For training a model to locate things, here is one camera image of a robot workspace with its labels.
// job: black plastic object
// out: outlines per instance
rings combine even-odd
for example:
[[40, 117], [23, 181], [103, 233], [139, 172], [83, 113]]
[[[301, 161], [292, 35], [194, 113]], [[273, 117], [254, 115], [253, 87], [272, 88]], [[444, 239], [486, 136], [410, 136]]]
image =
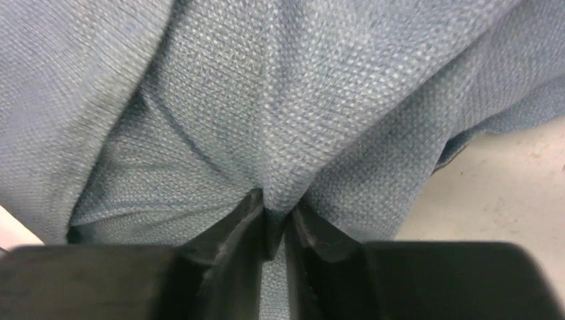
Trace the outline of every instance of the black plastic object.
[[[28, 247], [0, 260], [0, 320], [256, 320], [267, 258], [252, 191], [182, 247]], [[284, 232], [291, 320], [563, 319], [500, 243], [360, 244], [300, 203]]]
[[253, 191], [179, 248], [18, 249], [0, 260], [0, 319], [257, 319], [263, 223], [262, 195]]
[[565, 319], [507, 243], [360, 244], [301, 203], [286, 227], [292, 320]]

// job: white floor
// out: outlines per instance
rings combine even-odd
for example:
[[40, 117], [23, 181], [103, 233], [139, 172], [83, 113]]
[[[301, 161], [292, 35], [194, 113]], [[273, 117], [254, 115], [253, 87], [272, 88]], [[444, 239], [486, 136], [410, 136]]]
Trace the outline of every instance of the white floor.
[[565, 305], [565, 119], [475, 139], [431, 177], [398, 239], [517, 243]]

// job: blue-gray woven fabric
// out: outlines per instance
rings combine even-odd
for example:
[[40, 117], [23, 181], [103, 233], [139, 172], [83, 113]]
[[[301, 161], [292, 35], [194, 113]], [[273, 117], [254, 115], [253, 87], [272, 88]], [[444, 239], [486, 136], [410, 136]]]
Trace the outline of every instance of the blue-gray woven fabric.
[[46, 243], [178, 245], [253, 188], [273, 248], [304, 194], [391, 239], [473, 135], [563, 114], [563, 0], [0, 0], [0, 203]]

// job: textured fabric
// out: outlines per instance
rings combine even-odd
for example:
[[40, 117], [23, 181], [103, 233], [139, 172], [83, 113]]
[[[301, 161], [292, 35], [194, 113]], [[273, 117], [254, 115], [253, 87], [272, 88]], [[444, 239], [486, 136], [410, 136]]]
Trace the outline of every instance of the textured fabric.
[[[562, 0], [0, 0], [0, 203], [178, 245], [252, 188], [391, 239], [475, 134], [565, 114]], [[286, 319], [283, 248], [261, 319]]]

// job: gray fabric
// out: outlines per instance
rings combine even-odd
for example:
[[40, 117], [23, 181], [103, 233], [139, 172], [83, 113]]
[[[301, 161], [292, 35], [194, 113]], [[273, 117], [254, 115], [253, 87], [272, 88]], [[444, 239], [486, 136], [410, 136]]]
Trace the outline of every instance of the gray fabric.
[[0, 3], [0, 203], [47, 243], [177, 245], [255, 187], [273, 251], [304, 194], [391, 239], [473, 135], [565, 114], [562, 0]]

